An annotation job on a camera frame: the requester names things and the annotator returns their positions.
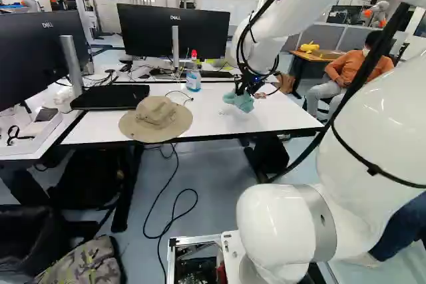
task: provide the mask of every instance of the backpack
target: backpack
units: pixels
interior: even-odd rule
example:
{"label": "backpack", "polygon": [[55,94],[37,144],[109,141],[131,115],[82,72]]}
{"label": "backpack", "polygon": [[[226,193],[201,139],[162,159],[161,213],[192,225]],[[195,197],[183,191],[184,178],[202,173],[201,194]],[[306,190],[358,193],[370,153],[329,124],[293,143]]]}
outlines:
{"label": "backpack", "polygon": [[115,257],[114,238],[92,239],[66,254],[27,284],[121,284],[125,276]]}

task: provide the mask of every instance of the laptop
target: laptop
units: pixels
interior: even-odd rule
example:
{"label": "laptop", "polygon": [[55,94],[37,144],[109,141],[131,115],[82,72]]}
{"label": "laptop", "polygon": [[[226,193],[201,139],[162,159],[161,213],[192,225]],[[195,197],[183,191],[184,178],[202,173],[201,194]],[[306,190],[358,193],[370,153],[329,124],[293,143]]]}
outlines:
{"label": "laptop", "polygon": [[70,105],[74,110],[134,110],[148,95],[147,84],[93,86]]}

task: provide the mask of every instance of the desk leg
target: desk leg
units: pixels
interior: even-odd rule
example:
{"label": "desk leg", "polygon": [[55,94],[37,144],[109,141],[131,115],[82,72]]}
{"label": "desk leg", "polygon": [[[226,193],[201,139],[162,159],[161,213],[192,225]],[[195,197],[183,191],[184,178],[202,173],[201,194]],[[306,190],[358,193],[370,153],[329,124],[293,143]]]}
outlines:
{"label": "desk leg", "polygon": [[124,232],[127,229],[127,217],[132,203],[134,185],[138,178],[138,170],[140,165],[140,159],[144,147],[142,144],[137,144],[134,149],[132,147],[126,148],[124,151],[125,165],[123,170],[124,176],[126,177],[123,182],[122,192],[117,200],[115,208],[114,219],[112,220],[111,231],[113,233]]}
{"label": "desk leg", "polygon": [[281,172],[290,160],[286,148],[274,135],[257,138],[254,149],[244,148],[244,153],[260,184],[268,182],[268,173]]}
{"label": "desk leg", "polygon": [[294,70],[294,83],[292,95],[297,99],[302,99],[300,94],[298,94],[297,89],[299,87],[300,80],[302,79],[302,74],[304,72],[305,60],[299,57],[294,57],[293,70]]}
{"label": "desk leg", "polygon": [[0,178],[23,206],[49,205],[48,195],[26,169],[3,168],[0,170]]}

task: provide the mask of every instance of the orange shirt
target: orange shirt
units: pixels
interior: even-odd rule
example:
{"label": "orange shirt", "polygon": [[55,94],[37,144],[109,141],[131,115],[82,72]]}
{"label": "orange shirt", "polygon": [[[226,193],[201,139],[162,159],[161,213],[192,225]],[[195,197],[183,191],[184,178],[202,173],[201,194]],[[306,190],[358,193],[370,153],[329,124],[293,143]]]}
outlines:
{"label": "orange shirt", "polygon": [[[365,57],[362,53],[362,50],[352,50],[337,58],[332,63],[329,63],[325,67],[325,71],[332,80],[335,80],[338,76],[341,76],[343,81],[351,82],[364,62],[364,59]],[[391,70],[392,68],[392,60],[389,57],[381,57],[373,72],[368,77],[367,82]]]}

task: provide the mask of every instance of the computer monitor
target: computer monitor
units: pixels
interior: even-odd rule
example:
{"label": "computer monitor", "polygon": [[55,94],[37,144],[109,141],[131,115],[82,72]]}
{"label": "computer monitor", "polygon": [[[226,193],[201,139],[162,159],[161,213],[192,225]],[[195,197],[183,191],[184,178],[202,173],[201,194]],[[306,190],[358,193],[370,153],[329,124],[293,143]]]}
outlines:
{"label": "computer monitor", "polygon": [[0,15],[0,111],[68,74],[60,35],[72,35],[83,68],[89,46],[77,11]]}
{"label": "computer monitor", "polygon": [[140,57],[172,55],[172,26],[179,28],[179,56],[217,59],[225,55],[230,13],[117,4],[126,53]]}

